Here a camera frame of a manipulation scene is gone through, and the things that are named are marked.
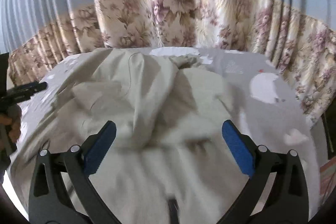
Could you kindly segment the person's left hand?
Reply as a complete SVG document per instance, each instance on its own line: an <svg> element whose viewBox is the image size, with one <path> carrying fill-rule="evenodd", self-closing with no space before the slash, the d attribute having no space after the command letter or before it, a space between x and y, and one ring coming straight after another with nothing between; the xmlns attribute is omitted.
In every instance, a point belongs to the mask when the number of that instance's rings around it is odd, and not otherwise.
<svg viewBox="0 0 336 224"><path fill-rule="evenodd" d="M1 124L10 127L8 136L12 143L16 143L21 135L22 111L18 105L13 105L7 113L9 115L1 114Z"/></svg>

